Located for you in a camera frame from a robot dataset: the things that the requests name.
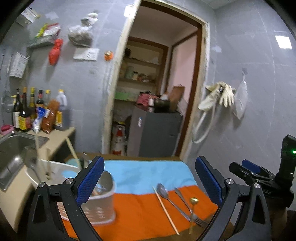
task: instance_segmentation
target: striped cloth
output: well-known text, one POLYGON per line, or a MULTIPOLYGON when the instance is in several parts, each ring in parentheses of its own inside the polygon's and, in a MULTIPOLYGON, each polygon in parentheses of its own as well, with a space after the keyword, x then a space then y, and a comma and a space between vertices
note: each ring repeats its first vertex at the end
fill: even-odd
MULTIPOLYGON (((169 191, 169 198, 189 215, 189 210, 174 192, 177 187, 189 203, 197 197, 194 212, 203 220, 216 212, 217 206, 198 188, 191 171, 181 161, 105 161, 117 185, 114 194, 116 219, 113 223, 95 226, 104 241, 132 240, 196 240, 203 228, 195 225, 188 234, 189 222, 179 211, 162 199, 180 235, 176 235, 166 217, 152 186, 162 183, 169 191)), ((69 221, 63 220, 70 237, 77 238, 69 221)))

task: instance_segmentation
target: pink sponge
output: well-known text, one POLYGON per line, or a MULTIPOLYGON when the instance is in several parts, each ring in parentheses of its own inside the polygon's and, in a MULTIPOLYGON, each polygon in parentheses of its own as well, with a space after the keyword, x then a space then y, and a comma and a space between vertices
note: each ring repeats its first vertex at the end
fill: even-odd
POLYGON ((9 134, 10 132, 12 132, 14 130, 14 126, 11 126, 11 125, 4 125, 4 126, 1 126, 1 135, 7 135, 9 134))

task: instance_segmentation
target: gold spoon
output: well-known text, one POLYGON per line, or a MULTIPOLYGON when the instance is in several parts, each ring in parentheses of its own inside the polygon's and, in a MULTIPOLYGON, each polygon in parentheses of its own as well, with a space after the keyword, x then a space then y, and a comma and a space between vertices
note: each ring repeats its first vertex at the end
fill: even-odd
POLYGON ((192 204, 191 214, 190 214, 190 228, 189 228, 189 234, 192 234, 193 230, 193 211, 194 206, 198 203, 198 199, 196 197, 190 198, 190 203, 192 204))

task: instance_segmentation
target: blue gripper pad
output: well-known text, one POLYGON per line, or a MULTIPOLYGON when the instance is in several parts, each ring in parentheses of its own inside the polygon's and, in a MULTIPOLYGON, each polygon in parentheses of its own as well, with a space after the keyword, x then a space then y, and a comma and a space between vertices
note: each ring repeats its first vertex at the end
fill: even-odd
POLYGON ((256 173, 256 174, 261 172, 260 166, 257 166, 256 164, 254 164, 254 163, 252 163, 252 162, 250 162, 248 160, 243 160, 242 161, 242 166, 247 168, 251 172, 256 173))
POLYGON ((86 203, 88 201, 93 189, 95 188, 100 176, 104 171, 104 168, 105 168, 104 159, 100 156, 95 158, 97 158, 97 160, 95 159, 92 160, 92 162, 95 161, 95 164, 93 165, 93 167, 90 168, 87 175, 85 176, 85 178, 82 180, 82 182, 77 188, 76 202, 78 206, 81 206, 81 204, 86 203))
POLYGON ((202 184, 204 185, 211 201, 220 206, 223 202, 221 187, 201 157, 196 158, 195 170, 202 181, 202 184))

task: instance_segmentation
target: orange towel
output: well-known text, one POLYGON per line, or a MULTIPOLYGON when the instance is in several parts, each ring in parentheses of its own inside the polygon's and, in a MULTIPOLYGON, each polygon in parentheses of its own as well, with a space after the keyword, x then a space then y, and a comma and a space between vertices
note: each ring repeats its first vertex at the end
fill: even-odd
MULTIPOLYGON (((199 199, 194 212, 201 219, 216 212, 217 206, 197 186, 182 187, 179 190, 188 203, 191 197, 199 199)), ((169 197, 189 215, 189 210, 175 191, 170 191, 169 197)), ((188 229, 189 222, 179 211, 169 201, 162 201, 178 231, 188 229)), ((112 224, 94 227, 104 241, 144 240, 175 234, 155 194, 114 194, 114 209, 116 219, 112 224)), ((70 222, 63 222, 68 235, 77 238, 70 222)))

